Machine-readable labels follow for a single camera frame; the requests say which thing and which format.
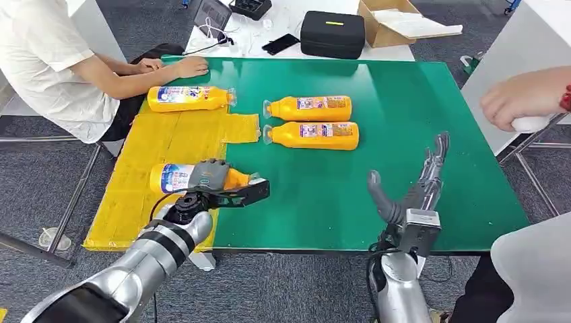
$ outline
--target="person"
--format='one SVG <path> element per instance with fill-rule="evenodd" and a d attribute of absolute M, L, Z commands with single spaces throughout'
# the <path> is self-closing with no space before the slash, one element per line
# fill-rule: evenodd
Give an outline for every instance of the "person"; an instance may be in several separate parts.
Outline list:
<path fill-rule="evenodd" d="M 2 0 L 0 29 L 0 69 L 12 88 L 84 143 L 124 139 L 151 87 L 208 73 L 201 57 L 164 66 L 158 58 L 181 55 L 179 45 L 159 45 L 131 64 L 93 52 L 66 0 Z"/>
<path fill-rule="evenodd" d="M 571 67 L 514 76 L 482 99 L 486 118 L 513 131 L 515 118 L 571 110 Z M 499 237 L 458 298 L 450 323 L 571 322 L 571 213 Z"/>

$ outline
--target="cardboard box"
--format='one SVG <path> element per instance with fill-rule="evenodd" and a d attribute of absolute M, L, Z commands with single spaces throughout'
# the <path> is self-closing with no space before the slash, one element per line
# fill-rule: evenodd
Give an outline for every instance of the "cardboard box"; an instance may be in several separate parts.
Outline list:
<path fill-rule="evenodd" d="M 379 23 L 371 11 L 398 9 L 402 12 L 420 13 L 408 0 L 360 0 L 357 14 L 365 19 L 365 33 L 371 47 L 387 47 L 414 44 L 416 39 L 408 39 Z"/>

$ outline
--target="white sleeve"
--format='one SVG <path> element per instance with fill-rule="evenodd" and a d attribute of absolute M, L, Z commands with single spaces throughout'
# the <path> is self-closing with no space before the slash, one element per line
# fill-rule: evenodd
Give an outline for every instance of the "white sleeve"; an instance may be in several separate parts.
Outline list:
<path fill-rule="evenodd" d="M 15 13 L 13 28 L 28 49 L 56 72 L 94 55 L 54 0 L 25 1 Z"/>

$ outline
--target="bottle label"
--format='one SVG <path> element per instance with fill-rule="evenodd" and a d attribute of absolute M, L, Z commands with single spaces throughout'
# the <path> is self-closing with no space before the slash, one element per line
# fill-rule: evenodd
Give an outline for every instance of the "bottle label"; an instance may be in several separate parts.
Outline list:
<path fill-rule="evenodd" d="M 162 86 L 159 88 L 157 101 L 160 103 L 186 103 L 208 99 L 209 86 Z"/>
<path fill-rule="evenodd" d="M 298 98 L 298 109 L 345 108 L 343 96 L 319 96 L 316 98 Z"/>
<path fill-rule="evenodd" d="M 169 193 L 188 188 L 194 168 L 194 165 L 166 164 L 161 174 L 161 190 Z"/>
<path fill-rule="evenodd" d="M 300 137 L 343 137 L 353 134 L 347 123 L 301 124 Z"/>

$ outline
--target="black pants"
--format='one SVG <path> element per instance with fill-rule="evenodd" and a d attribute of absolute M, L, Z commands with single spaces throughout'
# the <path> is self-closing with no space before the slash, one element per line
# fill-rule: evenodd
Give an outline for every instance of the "black pants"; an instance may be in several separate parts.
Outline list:
<path fill-rule="evenodd" d="M 514 294 L 492 264 L 490 255 L 480 257 L 465 294 L 456 300 L 450 323 L 495 323 L 514 302 Z"/>
<path fill-rule="evenodd" d="M 179 45 L 161 44 L 137 57 L 131 64 L 139 64 L 141 59 L 159 59 L 162 55 L 181 55 L 182 52 L 184 52 L 184 48 Z M 135 119 L 135 116 L 139 113 L 139 109 L 143 101 L 145 101 L 146 96 L 147 94 L 141 94 L 140 96 L 133 96 L 132 98 L 121 100 L 113 123 L 99 140 L 118 141 L 127 138 L 131 130 L 131 123 L 133 123 L 133 119 Z"/>

